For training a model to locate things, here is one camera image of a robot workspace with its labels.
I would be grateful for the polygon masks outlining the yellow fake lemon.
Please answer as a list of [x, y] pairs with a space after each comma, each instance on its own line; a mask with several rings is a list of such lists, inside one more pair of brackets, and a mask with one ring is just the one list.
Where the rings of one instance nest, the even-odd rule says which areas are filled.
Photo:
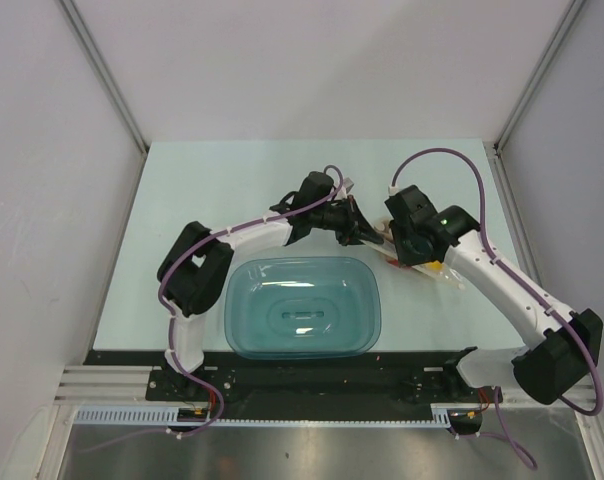
[[427, 263], [427, 267], [435, 271], [440, 271], [443, 268], [443, 265], [439, 261], [433, 261]]

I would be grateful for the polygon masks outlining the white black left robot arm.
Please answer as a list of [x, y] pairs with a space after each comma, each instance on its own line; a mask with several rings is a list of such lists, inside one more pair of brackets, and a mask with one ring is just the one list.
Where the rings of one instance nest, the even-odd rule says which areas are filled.
[[173, 369], [168, 387], [179, 398], [196, 397], [210, 385], [197, 370], [204, 361], [203, 339], [208, 311], [218, 302], [232, 262], [258, 252], [285, 247], [312, 230], [332, 231], [341, 246], [381, 245], [381, 236], [361, 213], [338, 168], [312, 171], [299, 189], [286, 194], [261, 217], [212, 231], [188, 223], [162, 261], [158, 300], [169, 312], [165, 359]]

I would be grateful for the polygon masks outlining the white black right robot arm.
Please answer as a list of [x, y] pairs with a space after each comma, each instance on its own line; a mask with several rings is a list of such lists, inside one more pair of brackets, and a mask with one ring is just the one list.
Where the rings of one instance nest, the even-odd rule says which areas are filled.
[[466, 401], [479, 387], [520, 387], [550, 405], [595, 375], [603, 322], [591, 309], [558, 301], [489, 243], [480, 221], [453, 205], [437, 211], [420, 189], [390, 187], [385, 205], [395, 252], [405, 266], [438, 261], [461, 274], [510, 322], [525, 348], [470, 350], [443, 376], [445, 393]]

